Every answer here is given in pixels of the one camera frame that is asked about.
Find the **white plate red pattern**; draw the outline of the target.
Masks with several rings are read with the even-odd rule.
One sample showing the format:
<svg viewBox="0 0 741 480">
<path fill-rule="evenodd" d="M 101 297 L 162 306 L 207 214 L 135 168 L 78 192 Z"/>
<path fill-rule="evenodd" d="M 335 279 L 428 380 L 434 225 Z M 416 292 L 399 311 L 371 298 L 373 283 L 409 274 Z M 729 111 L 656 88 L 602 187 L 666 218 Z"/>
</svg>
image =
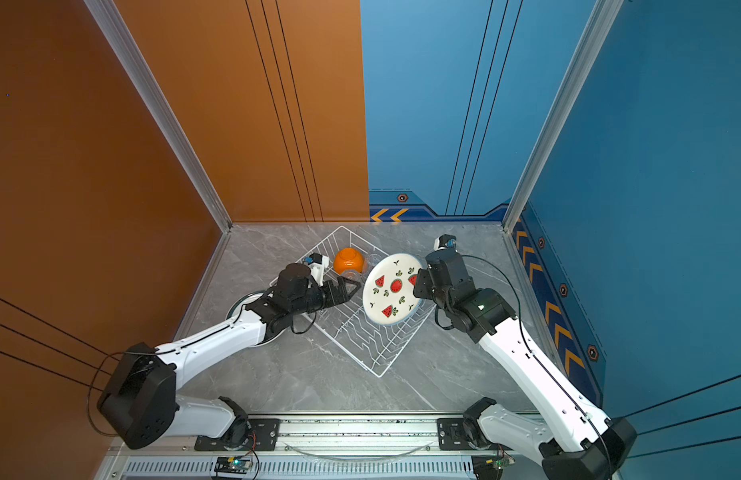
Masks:
<svg viewBox="0 0 741 480">
<path fill-rule="evenodd" d="M 407 253 L 384 257 L 368 274 L 362 306 L 370 322 L 392 326 L 408 320 L 422 300 L 414 293 L 421 262 Z"/>
</svg>

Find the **clear glass cup back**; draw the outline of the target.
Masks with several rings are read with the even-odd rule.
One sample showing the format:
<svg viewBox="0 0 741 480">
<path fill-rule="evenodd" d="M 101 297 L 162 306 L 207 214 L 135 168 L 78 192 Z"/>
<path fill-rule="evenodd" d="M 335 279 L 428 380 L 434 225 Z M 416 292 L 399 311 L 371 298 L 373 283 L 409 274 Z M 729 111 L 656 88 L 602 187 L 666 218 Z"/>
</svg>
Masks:
<svg viewBox="0 0 741 480">
<path fill-rule="evenodd" d="M 366 271 L 370 272 L 378 263 L 382 262 L 384 258 L 385 256 L 383 254 L 377 252 L 366 255 Z"/>
</svg>

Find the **white wire dish rack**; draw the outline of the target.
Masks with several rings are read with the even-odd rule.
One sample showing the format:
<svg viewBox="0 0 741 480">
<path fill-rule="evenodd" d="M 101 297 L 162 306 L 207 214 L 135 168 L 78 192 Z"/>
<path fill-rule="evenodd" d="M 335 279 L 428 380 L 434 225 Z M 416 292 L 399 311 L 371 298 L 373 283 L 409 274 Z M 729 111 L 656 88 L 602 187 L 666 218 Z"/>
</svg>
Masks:
<svg viewBox="0 0 741 480">
<path fill-rule="evenodd" d="M 300 256 L 298 260 L 302 262 L 304 256 L 318 252 L 334 261 L 336 254 L 348 247 L 360 250 L 364 258 L 373 252 L 388 256 L 387 252 L 370 240 L 340 226 L 324 240 L 308 249 L 306 254 Z M 368 280 L 368 274 L 370 272 L 364 270 L 362 274 L 350 273 L 348 275 L 352 280 L 362 284 L 358 295 L 350 303 L 318 314 L 316 328 L 340 346 L 340 349 L 356 360 L 362 368 L 380 378 L 388 372 L 394 361 L 420 330 L 424 321 L 434 312 L 434 304 L 422 300 L 418 310 L 408 320 L 392 326 L 376 325 L 368 320 L 364 313 L 364 306 L 362 306 L 362 291 Z"/>
</svg>

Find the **white plate flower outline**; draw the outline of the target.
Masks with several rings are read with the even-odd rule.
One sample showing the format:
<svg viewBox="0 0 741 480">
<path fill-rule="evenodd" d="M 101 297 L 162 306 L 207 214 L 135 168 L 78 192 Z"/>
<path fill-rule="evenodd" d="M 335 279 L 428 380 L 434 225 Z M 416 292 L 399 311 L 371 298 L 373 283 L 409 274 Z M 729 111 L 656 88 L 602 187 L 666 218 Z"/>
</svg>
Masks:
<svg viewBox="0 0 741 480">
<path fill-rule="evenodd" d="M 230 310 L 228 310 L 228 315 L 226 315 L 224 324 L 230 326 L 230 328 L 252 328 L 264 325 L 264 322 L 262 322 L 262 316 L 248 308 L 250 304 L 256 303 L 256 301 L 260 300 L 260 298 L 264 296 L 266 296 L 265 291 L 256 291 L 248 293 L 244 295 L 244 297 L 238 299 L 238 301 L 230 307 Z"/>
</svg>

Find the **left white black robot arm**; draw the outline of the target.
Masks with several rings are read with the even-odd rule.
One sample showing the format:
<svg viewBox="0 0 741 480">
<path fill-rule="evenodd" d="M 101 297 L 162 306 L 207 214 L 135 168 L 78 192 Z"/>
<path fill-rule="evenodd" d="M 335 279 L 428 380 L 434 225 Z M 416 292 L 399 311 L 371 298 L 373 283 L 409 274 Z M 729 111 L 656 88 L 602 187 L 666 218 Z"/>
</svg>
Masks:
<svg viewBox="0 0 741 480">
<path fill-rule="evenodd" d="M 180 389 L 226 358 L 294 330 L 296 316 L 342 305 L 360 290 L 356 280 L 318 280 L 310 266 L 292 263 L 270 288 L 236 302 L 226 320 L 182 340 L 122 352 L 96 408 L 131 450 L 176 436 L 238 450 L 252 434 L 244 408 L 224 396 L 184 397 Z"/>
</svg>

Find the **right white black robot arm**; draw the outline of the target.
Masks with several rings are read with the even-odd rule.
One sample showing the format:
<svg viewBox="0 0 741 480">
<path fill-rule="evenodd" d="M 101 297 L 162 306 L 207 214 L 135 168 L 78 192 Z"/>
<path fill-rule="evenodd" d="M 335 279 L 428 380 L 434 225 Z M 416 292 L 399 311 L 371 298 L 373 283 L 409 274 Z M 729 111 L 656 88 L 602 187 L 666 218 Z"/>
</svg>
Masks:
<svg viewBox="0 0 741 480">
<path fill-rule="evenodd" d="M 494 358 L 541 417 L 525 418 L 483 398 L 463 414 L 464 431 L 475 447 L 504 446 L 538 464 L 549 479 L 610 479 L 616 474 L 636 431 L 627 419 L 611 418 L 589 401 L 532 343 L 519 304 L 476 287 L 463 256 L 453 248 L 428 254 L 414 294 L 433 301 L 456 330 Z"/>
</svg>

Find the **orange bowl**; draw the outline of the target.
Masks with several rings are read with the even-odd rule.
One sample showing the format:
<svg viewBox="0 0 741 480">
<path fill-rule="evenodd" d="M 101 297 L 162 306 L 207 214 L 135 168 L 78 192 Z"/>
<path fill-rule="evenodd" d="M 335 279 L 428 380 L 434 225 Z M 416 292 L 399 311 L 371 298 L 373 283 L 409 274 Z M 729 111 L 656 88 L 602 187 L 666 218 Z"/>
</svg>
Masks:
<svg viewBox="0 0 741 480">
<path fill-rule="evenodd" d="M 338 275 L 348 271 L 362 274 L 364 270 L 366 270 L 366 258 L 356 248 L 344 248 L 334 257 L 334 271 Z"/>
</svg>

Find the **right circuit board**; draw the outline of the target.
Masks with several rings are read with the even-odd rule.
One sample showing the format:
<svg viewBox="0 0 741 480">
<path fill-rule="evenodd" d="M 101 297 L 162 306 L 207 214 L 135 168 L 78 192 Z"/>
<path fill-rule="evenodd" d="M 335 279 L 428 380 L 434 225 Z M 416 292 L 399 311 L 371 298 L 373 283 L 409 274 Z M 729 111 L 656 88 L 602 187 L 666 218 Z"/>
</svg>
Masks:
<svg viewBox="0 0 741 480">
<path fill-rule="evenodd" d="M 502 480 L 506 462 L 495 456 L 472 456 L 472 472 L 476 480 Z"/>
</svg>

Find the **left green circuit board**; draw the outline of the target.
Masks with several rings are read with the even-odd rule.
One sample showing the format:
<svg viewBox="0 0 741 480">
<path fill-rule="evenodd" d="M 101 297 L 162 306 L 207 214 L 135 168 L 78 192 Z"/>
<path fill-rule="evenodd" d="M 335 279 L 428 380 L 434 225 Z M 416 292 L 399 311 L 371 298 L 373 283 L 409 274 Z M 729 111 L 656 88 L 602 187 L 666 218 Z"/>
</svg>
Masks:
<svg viewBox="0 0 741 480">
<path fill-rule="evenodd" d="M 242 456 L 224 456 L 216 458 L 214 477 L 222 479 L 252 479 L 256 474 L 254 460 Z"/>
</svg>

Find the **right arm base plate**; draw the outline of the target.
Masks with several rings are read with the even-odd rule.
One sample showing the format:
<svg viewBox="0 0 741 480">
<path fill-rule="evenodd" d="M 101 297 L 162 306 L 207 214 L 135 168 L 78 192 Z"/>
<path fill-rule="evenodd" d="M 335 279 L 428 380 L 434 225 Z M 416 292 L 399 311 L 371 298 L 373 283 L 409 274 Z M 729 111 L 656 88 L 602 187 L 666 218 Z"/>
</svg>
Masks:
<svg viewBox="0 0 741 480">
<path fill-rule="evenodd" d="M 439 449 L 504 452 L 507 447 L 487 440 L 473 419 L 444 417 L 436 420 Z"/>
</svg>

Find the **aluminium front rail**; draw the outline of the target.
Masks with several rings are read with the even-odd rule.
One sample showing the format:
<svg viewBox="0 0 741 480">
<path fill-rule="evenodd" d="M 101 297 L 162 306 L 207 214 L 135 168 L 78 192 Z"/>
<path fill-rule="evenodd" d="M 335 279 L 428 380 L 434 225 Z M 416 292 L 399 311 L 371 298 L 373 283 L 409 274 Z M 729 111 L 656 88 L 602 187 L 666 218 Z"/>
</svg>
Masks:
<svg viewBox="0 0 741 480">
<path fill-rule="evenodd" d="M 112 443 L 98 479 L 222 479 L 216 458 L 254 460 L 252 479 L 475 479 L 472 456 L 506 462 L 502 479 L 542 479 L 542 468 L 507 448 L 504 452 L 439 449 L 436 420 L 445 413 L 272 414 L 280 435 L 272 452 L 196 451 L 196 437 L 166 437 L 140 450 Z"/>
</svg>

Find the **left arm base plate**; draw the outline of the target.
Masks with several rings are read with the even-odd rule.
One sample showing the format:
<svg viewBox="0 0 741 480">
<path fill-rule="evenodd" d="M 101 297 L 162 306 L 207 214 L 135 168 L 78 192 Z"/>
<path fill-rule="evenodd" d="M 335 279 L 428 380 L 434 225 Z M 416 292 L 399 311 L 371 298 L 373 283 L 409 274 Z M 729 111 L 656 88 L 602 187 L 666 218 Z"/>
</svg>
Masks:
<svg viewBox="0 0 741 480">
<path fill-rule="evenodd" d="M 196 437 L 194 450 L 196 451 L 230 451 L 230 452 L 272 452 L 276 450 L 278 435 L 280 435 L 278 418 L 258 418 L 234 423 L 228 433 L 220 438 L 206 436 Z"/>
</svg>

